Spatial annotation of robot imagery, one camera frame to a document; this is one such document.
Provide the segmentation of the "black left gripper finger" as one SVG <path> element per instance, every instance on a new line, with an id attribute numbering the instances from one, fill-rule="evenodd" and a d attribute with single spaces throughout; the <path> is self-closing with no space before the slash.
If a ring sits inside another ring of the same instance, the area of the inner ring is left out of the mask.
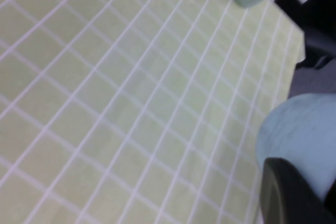
<path id="1" fill-rule="evenodd" d="M 335 183 L 321 200 L 289 161 L 267 158 L 260 209 L 264 223 L 335 223 Z"/>

